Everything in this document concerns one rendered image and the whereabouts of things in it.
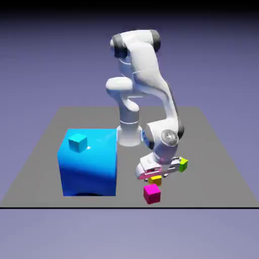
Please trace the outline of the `small magenta cube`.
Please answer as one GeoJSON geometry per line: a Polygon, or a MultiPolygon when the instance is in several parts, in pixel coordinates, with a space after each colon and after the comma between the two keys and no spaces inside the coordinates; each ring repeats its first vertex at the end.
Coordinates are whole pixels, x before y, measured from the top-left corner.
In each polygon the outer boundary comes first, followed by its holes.
{"type": "Polygon", "coordinates": [[[147,204],[158,203],[161,198],[161,191],[156,184],[146,185],[143,189],[143,196],[147,204]]]}

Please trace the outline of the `small yellow cube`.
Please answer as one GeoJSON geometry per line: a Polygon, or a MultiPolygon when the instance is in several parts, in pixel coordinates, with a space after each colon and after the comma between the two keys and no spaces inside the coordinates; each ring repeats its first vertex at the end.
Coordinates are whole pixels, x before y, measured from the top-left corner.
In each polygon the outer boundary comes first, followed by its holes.
{"type": "Polygon", "coordinates": [[[156,184],[157,186],[161,186],[161,183],[162,183],[162,176],[161,176],[161,175],[158,175],[158,176],[150,177],[150,178],[148,179],[148,183],[149,183],[149,184],[156,184]]]}

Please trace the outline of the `small green cube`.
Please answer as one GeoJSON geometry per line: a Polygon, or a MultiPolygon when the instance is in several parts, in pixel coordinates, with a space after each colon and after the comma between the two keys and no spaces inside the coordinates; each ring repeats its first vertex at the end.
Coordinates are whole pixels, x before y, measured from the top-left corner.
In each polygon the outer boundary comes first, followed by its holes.
{"type": "Polygon", "coordinates": [[[187,169],[187,166],[188,160],[182,157],[179,165],[179,172],[184,172],[187,169]]]}

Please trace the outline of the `large blue box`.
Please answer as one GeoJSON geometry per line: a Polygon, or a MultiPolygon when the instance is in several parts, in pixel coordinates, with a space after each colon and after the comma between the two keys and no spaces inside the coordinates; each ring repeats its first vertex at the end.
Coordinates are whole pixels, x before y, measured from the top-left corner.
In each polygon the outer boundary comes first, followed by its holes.
{"type": "Polygon", "coordinates": [[[117,178],[117,130],[69,128],[57,152],[64,196],[115,196],[117,178]],[[77,153],[69,148],[74,134],[87,136],[88,147],[77,153]]]}

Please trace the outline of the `small cyan cube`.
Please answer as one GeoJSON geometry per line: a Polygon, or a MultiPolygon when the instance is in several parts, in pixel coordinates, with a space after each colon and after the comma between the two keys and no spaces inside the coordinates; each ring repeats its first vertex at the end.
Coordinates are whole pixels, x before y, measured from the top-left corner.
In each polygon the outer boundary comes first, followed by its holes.
{"type": "Polygon", "coordinates": [[[74,134],[68,139],[70,150],[80,153],[87,149],[88,139],[83,134],[74,134]]]}

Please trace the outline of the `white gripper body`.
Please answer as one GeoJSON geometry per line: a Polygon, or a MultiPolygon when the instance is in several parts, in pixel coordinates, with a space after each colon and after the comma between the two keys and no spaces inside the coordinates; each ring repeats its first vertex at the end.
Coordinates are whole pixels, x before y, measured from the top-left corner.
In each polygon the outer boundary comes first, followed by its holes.
{"type": "Polygon", "coordinates": [[[159,164],[151,156],[145,156],[140,159],[135,175],[138,180],[147,180],[154,176],[164,177],[179,171],[181,160],[181,157],[174,157],[170,164],[159,164]]]}

